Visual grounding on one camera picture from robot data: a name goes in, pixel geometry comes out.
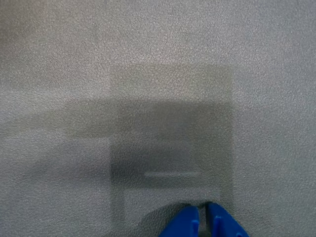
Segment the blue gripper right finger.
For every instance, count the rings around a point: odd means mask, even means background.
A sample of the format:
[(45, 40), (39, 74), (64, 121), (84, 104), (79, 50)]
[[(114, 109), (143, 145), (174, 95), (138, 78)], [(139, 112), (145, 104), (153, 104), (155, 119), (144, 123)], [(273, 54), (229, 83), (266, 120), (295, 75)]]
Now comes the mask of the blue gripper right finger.
[(244, 228), (221, 205), (210, 202), (206, 210), (212, 237), (249, 237)]

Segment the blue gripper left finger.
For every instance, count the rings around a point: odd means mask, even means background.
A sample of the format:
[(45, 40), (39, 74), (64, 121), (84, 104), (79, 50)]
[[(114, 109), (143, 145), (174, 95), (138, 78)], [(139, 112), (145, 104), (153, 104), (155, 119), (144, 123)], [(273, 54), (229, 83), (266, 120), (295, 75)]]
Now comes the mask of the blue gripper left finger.
[(198, 208), (186, 206), (172, 218), (159, 237), (198, 237), (198, 229)]

